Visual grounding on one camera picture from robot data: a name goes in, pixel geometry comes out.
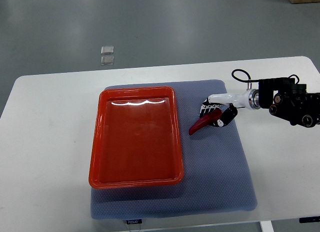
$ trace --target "white table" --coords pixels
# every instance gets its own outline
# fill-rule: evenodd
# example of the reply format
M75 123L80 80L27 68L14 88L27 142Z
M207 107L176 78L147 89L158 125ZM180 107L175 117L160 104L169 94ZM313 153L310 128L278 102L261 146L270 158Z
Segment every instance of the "white table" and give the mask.
M90 216L88 173L98 96L118 84L220 79L230 93L253 79L297 74L320 92L320 74L306 57L216 62L61 74L16 80L0 119L0 231L125 231L123 221ZM251 212L146 219L141 229L254 222L320 215L320 126L291 126L268 110L236 117L258 201Z

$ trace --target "blue mat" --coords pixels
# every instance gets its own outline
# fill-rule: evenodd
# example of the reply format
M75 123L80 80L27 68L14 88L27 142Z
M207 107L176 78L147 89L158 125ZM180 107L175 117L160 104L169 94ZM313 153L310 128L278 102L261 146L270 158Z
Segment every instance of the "blue mat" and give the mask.
M220 80L112 86L170 86L175 90L184 178L174 186L91 191L94 219L165 218L205 213L251 211L257 200L235 122L207 126L189 136L202 102L226 93Z

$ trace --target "mat label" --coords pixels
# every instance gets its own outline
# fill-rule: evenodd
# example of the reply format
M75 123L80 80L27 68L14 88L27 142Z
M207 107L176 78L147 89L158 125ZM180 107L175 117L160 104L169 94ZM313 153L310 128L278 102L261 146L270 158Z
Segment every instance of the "mat label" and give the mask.
M135 225L135 224L142 224L142 220L129 220L129 221L126 221L126 224L127 225Z

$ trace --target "concrete floor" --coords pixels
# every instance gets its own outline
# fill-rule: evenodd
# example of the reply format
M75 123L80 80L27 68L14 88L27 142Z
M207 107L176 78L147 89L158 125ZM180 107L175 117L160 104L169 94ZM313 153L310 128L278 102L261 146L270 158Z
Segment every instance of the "concrete floor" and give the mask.
M22 75L300 55L320 70L319 15L320 3L288 0L0 0L0 114ZM114 65L100 65L103 45L114 46ZM298 219L272 223L276 232L320 231Z

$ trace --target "red tray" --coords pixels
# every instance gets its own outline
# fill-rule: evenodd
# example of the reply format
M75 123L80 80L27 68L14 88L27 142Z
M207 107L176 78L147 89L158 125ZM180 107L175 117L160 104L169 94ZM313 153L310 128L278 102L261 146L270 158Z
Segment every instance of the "red tray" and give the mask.
M95 189L173 185L183 176L174 90L144 87L102 92L90 185Z

